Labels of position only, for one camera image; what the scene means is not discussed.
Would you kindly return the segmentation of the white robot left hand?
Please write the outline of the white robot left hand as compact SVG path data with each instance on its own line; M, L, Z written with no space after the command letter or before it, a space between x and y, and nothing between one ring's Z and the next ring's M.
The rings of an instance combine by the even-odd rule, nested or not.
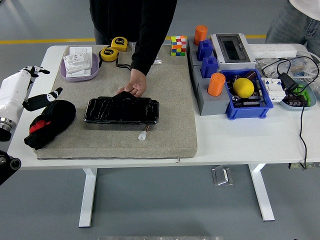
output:
M26 98L32 78L37 78L38 73L50 72L41 66L27 66L15 74L5 78L0 87L0 120L5 123L17 123L18 112L21 109L35 111L47 107L55 101L62 92L56 90Z

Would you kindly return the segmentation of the person's left hand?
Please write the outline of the person's left hand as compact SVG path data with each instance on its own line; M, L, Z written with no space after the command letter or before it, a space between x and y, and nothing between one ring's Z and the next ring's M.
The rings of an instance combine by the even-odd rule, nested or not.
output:
M125 85L125 87L120 88L117 94L125 91L139 98L143 95L146 89L147 89L146 76L141 71L132 68L129 82Z

